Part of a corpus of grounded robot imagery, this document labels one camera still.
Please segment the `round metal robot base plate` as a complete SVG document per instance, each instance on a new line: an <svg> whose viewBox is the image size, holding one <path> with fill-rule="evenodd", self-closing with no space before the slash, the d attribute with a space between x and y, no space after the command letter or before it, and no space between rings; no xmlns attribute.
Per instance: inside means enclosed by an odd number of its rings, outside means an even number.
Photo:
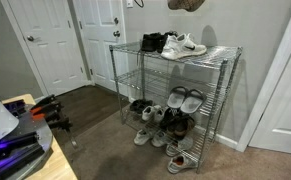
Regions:
<svg viewBox="0 0 291 180"><path fill-rule="evenodd" d="M26 177L46 158L52 141L44 118L34 119L30 111L21 114L18 126L0 140L0 180Z"/></svg>

